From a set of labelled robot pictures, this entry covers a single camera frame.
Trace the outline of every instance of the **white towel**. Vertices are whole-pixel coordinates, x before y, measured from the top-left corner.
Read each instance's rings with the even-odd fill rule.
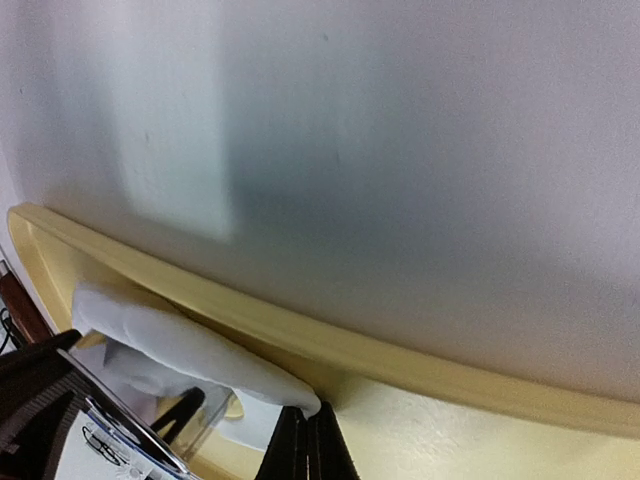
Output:
[[[222,419],[218,429],[243,445],[265,450],[282,406],[299,407],[307,418],[320,410],[307,384],[142,290],[80,284],[73,324],[83,334],[96,330],[118,342],[108,343],[105,369],[146,393],[171,395],[199,386],[218,401],[224,390],[233,390],[244,416]]]

